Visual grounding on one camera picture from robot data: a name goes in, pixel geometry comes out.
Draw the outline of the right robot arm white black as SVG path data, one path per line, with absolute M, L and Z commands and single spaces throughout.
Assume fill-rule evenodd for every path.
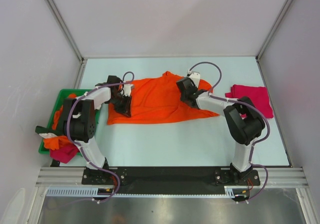
M 226 120 L 230 135 L 235 141 L 235 153 L 228 172 L 230 181 L 242 185 L 253 170 L 254 144 L 258 141 L 266 122 L 248 97 L 226 99 L 199 89 L 194 80 L 184 77 L 176 82 L 180 100 L 191 108 L 214 112 Z

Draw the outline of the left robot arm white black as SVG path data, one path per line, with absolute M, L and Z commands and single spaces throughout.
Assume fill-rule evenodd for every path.
M 77 98 L 66 98 L 57 129 L 80 151 L 86 167 L 93 172 L 93 178 L 100 184 L 110 180 L 111 175 L 106 157 L 101 153 L 95 139 L 96 111 L 103 104 L 111 104 L 115 112 L 129 118 L 131 116 L 131 92 L 133 79 L 125 81 L 110 75 L 107 81 L 97 84 Z

